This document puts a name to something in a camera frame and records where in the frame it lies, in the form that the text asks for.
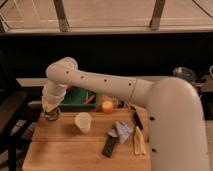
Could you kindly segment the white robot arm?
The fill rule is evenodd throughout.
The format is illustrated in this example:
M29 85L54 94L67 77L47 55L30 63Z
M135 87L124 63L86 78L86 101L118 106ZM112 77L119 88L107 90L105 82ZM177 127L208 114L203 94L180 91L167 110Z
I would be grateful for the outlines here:
M195 88L177 77L156 82L85 72L65 57L46 69L43 109L51 111L68 86L82 87L147 109L152 171L210 171L203 108Z

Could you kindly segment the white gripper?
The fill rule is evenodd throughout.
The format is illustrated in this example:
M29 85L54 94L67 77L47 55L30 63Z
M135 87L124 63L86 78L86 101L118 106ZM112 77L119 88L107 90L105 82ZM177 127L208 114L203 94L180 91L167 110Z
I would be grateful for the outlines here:
M42 90L42 108L49 113L64 100L67 87L61 84L46 83Z

